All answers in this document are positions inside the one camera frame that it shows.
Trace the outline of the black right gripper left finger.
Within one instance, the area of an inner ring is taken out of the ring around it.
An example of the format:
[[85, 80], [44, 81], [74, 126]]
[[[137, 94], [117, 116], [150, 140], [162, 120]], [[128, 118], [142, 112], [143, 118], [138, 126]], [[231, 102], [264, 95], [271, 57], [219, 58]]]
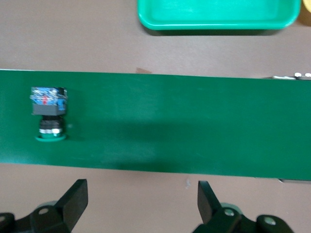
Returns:
[[86, 179], [78, 179], [53, 205], [43, 205], [15, 222], [16, 233], [70, 233], [88, 205]]

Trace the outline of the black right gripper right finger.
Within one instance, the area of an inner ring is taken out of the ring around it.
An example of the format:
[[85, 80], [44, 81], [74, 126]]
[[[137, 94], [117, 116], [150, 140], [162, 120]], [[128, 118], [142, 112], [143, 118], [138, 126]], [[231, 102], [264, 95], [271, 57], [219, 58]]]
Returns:
[[202, 224], [195, 233], [292, 233], [281, 218], [260, 215], [252, 221], [232, 207], [223, 207], [207, 181], [198, 182], [197, 205]]

